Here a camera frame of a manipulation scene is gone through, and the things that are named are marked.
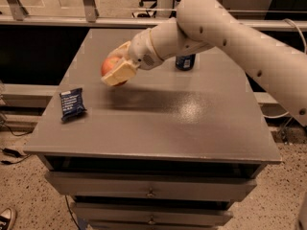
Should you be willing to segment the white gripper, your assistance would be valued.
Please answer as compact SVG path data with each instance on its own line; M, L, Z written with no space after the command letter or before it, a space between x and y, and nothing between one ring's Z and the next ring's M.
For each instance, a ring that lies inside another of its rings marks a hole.
M151 29L140 32L131 42L125 42L107 56L109 58L131 58L142 70L154 69L163 63L163 59L158 56L154 49L151 32ZM118 79L127 82L136 75L136 69L131 62L122 59L122 62L116 65L115 75Z

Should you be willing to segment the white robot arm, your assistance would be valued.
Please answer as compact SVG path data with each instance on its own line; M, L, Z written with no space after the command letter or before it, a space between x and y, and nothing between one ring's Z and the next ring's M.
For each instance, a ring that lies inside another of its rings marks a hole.
M139 69L217 47L307 126L307 55L240 23L217 0L181 0L177 16L138 33L108 55L118 57L102 81L115 86Z

